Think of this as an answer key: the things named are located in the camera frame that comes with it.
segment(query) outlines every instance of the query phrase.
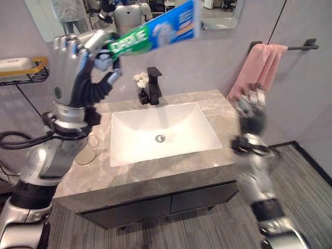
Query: mirror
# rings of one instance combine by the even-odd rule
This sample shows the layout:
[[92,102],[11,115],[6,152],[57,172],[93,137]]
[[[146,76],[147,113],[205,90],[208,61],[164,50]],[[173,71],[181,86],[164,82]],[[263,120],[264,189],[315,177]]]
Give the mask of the mirror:
[[[166,11],[186,0],[165,0]],[[198,0],[203,30],[234,29],[238,25],[243,0]]]
[[[110,29],[122,35],[186,0],[24,1],[43,39],[50,42],[60,35],[84,33],[92,29]],[[237,26],[243,0],[198,1],[203,30],[232,29]]]

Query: white sink basin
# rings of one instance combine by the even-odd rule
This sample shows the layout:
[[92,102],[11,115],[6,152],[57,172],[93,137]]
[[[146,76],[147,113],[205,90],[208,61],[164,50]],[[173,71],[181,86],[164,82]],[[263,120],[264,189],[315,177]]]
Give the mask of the white sink basin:
[[111,167],[218,148],[197,103],[112,114]]

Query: baseboard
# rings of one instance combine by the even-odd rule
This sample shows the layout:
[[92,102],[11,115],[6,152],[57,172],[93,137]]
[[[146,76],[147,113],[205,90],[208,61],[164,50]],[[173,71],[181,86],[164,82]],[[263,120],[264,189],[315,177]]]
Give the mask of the baseboard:
[[325,170],[313,159],[305,149],[302,148],[296,141],[289,141],[286,143],[271,145],[272,148],[277,148],[285,145],[292,145],[305,159],[306,161],[313,167],[317,173],[332,187],[332,178],[325,172]]

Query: humanoid robot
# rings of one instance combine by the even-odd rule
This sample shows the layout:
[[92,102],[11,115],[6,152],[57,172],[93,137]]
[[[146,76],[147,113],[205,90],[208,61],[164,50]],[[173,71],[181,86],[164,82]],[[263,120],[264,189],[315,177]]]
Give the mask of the humanoid robot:
[[[108,95],[121,76],[119,59],[112,61],[109,51],[101,52],[105,44],[118,37],[96,30],[56,38],[50,52],[54,101],[52,111],[42,115],[46,135],[31,138],[16,131],[0,133],[0,146],[4,149],[31,147],[20,180],[0,215],[0,248],[47,248],[47,218],[57,185],[85,146],[92,127],[100,122],[101,115],[93,105]],[[92,83],[92,68],[105,71],[109,65],[113,65],[113,71],[99,83]],[[237,183],[265,236],[262,248],[309,248],[304,236],[283,213],[273,191],[266,161],[271,149],[258,136],[265,126],[264,93],[251,92],[249,99],[238,100],[237,110],[241,135],[232,142],[237,154],[234,167],[243,167]],[[23,140],[13,142],[9,136]]]
[[117,33],[121,36],[142,25],[142,16],[146,22],[152,19],[151,9],[147,3],[138,3],[136,0],[101,0],[101,12],[98,17],[107,23],[112,23],[114,18]]

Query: gray carpet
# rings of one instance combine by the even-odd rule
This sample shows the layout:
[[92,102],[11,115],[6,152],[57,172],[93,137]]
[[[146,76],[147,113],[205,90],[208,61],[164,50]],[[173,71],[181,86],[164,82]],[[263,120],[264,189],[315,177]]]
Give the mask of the gray carpet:
[[[332,189],[292,145],[279,147],[272,176],[284,211],[312,248],[332,248]],[[54,204],[49,248],[259,248],[255,218],[237,194],[212,210],[200,209],[103,230]]]

